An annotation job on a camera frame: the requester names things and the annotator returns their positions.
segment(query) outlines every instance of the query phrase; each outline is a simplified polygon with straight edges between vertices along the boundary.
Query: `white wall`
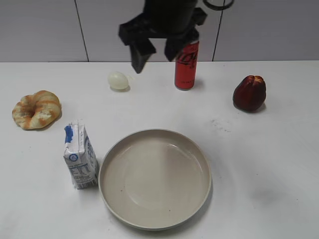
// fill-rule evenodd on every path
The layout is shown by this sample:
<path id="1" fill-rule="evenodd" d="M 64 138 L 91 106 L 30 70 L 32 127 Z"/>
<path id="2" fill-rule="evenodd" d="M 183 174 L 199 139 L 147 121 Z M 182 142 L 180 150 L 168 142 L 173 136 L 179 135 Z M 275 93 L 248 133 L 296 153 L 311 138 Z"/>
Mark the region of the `white wall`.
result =
<path id="1" fill-rule="evenodd" d="M 221 4 L 223 0 L 211 0 Z M 90 61 L 130 61 L 119 24 L 142 12 L 144 0 L 77 0 Z M 221 12 L 208 13 L 199 60 L 210 61 Z M 235 0 L 224 11 L 215 61 L 319 60 L 319 1 Z M 166 61 L 165 40 L 153 41 Z M 0 0 L 0 62 L 87 61 L 74 0 Z"/>
<path id="2" fill-rule="evenodd" d="M 86 61 L 73 0 L 0 0 L 0 61 Z"/>
<path id="3" fill-rule="evenodd" d="M 119 25 L 143 10 L 144 0 L 77 0 L 81 24 L 90 61 L 130 61 L 130 50 L 118 37 Z M 200 61 L 211 61 L 221 12 L 207 9 L 202 0 L 198 6 L 208 14 L 200 32 Z M 150 61 L 166 61 L 164 39 L 151 39 L 157 54 Z"/>
<path id="4" fill-rule="evenodd" d="M 235 0 L 214 61 L 319 60 L 318 0 Z"/>

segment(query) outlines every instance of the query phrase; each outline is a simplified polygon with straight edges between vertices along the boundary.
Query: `black robotic arm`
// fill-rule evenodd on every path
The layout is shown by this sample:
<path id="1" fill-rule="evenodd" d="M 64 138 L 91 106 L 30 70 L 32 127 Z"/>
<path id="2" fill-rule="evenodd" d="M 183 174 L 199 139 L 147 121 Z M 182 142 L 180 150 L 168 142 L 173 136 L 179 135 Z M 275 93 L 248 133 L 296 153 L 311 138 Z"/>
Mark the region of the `black robotic arm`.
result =
<path id="1" fill-rule="evenodd" d="M 205 22 L 207 14 L 195 7 L 198 0 L 145 0 L 143 12 L 132 20 L 121 24 L 119 37 L 130 47 L 132 66 L 140 73 L 149 59 L 156 53 L 149 38 L 166 38 L 165 56 L 172 61 L 186 45 L 199 37 L 196 25 Z M 203 0 L 213 10 L 224 10 L 233 4 L 215 6 Z"/>

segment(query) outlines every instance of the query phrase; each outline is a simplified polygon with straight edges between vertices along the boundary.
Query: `croissant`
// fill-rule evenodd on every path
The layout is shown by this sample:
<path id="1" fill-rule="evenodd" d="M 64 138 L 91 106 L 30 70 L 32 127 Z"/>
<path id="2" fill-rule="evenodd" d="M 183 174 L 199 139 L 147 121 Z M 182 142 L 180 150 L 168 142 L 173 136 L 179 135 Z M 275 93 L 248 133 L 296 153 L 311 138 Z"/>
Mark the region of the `croissant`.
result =
<path id="1" fill-rule="evenodd" d="M 22 97 L 12 111 L 12 118 L 22 129 L 35 129 L 46 127 L 60 113 L 59 98 L 52 92 L 39 91 Z"/>

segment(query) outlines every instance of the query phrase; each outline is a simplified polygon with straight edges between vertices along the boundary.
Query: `bowl rim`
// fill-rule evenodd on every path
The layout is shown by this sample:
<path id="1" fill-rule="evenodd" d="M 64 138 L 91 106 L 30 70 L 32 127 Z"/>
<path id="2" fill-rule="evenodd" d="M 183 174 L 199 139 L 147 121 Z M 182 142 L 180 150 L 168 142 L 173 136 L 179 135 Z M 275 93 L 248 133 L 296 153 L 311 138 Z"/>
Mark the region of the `bowl rim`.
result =
<path id="1" fill-rule="evenodd" d="M 146 226 L 143 226 L 143 225 L 139 225 L 139 224 L 135 224 L 135 223 L 132 223 L 132 222 L 129 222 L 128 220 L 124 219 L 123 217 L 121 217 L 120 215 L 118 215 L 112 208 L 111 206 L 107 203 L 104 195 L 103 195 L 103 192 L 102 192 L 102 189 L 101 189 L 101 171 L 102 171 L 102 168 L 103 168 L 103 164 L 106 162 L 106 158 L 107 156 L 109 155 L 109 153 L 111 152 L 111 150 L 116 146 L 118 145 L 121 141 L 123 141 L 124 139 L 134 135 L 134 134 L 138 134 L 138 133 L 141 133 L 141 132 L 145 132 L 145 131 L 167 131 L 167 132 L 170 132 L 170 133 L 175 133 L 175 134 L 178 134 L 179 136 L 181 137 L 184 137 L 186 140 L 188 140 L 189 142 L 191 142 L 198 150 L 199 152 L 201 153 L 201 155 L 203 156 L 206 164 L 207 164 L 207 168 L 208 168 L 208 174 L 209 174 L 209 183 L 208 183 L 208 188 L 207 188 L 207 192 L 205 194 L 205 197 L 203 198 L 202 202 L 200 203 L 200 205 L 195 209 L 194 213 L 192 213 L 189 217 L 181 220 L 180 222 L 174 224 L 174 225 L 171 225 L 171 226 L 168 226 L 168 227 L 163 227 L 163 228 L 158 228 L 158 227 L 146 227 Z M 109 151 L 105 154 L 104 158 L 103 158 L 103 161 L 101 163 L 101 166 L 100 166 L 100 169 L 99 169 L 99 176 L 98 176 L 98 185 L 99 185 L 99 192 L 100 192 L 100 196 L 102 197 L 103 201 L 104 201 L 104 204 L 107 206 L 107 208 L 111 211 L 111 213 L 116 217 L 118 218 L 120 221 L 122 221 L 123 223 L 126 223 L 127 225 L 131 226 L 131 227 L 134 227 L 134 228 L 137 228 L 137 229 L 141 229 L 141 230 L 146 230 L 146 231 L 161 231 L 161 230 L 167 230 L 167 229 L 170 229 L 170 228 L 174 228 L 174 227 L 177 227 L 183 223 L 185 223 L 187 220 L 189 220 L 190 218 L 192 218 L 200 209 L 201 207 L 204 205 L 204 203 L 206 202 L 208 196 L 209 196 L 209 193 L 211 190 L 213 190 L 213 186 L 212 186 L 212 175 L 211 175 L 211 167 L 210 167 L 210 164 L 205 156 L 205 154 L 203 153 L 203 151 L 201 150 L 201 148 L 193 141 L 191 140 L 190 138 L 186 137 L 185 135 L 181 134 L 181 133 L 178 133 L 176 131 L 173 131 L 173 130 L 168 130 L 168 129 L 162 129 L 162 128 L 150 128 L 150 129 L 143 129 L 143 130 L 139 130 L 139 131 L 136 131 L 134 133 L 131 133 L 123 138 L 121 138 L 120 140 L 118 140 L 110 149 Z"/>

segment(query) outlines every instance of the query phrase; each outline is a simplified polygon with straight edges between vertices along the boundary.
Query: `red apple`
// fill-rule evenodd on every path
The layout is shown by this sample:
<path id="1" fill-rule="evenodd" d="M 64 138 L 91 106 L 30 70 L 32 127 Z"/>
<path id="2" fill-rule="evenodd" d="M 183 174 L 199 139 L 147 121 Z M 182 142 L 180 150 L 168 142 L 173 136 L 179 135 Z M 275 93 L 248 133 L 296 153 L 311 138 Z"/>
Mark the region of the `red apple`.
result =
<path id="1" fill-rule="evenodd" d="M 235 89 L 233 102 L 241 110 L 252 112 L 266 98 L 266 84 L 261 76 L 247 76 Z"/>

